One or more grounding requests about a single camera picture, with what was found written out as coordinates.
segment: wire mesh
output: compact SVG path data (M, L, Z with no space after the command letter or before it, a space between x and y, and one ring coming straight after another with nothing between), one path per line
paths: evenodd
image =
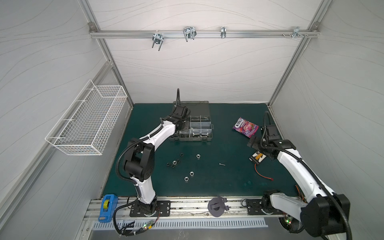
M52 143L67 155L101 155L127 98L122 86L94 86Z

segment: green work surface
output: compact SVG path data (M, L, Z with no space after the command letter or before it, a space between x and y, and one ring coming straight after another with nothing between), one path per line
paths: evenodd
M274 181L260 177L249 157L255 153L247 146L249 138L232 129L242 117L259 126L263 114L268 110L265 104L210 104L212 124L211 142L172 142L165 140L155 152L155 169L152 184L158 196L260 196L266 190L277 189L290 196L296 196L295 181L276 159L265 158L257 171ZM109 174L103 195L136 195L131 182L121 180L115 173L117 157L127 147L128 141L147 135L160 124L160 117L172 111L172 104L135 104L121 141L114 165ZM167 162L180 159L174 167ZM121 163L120 172L127 175Z

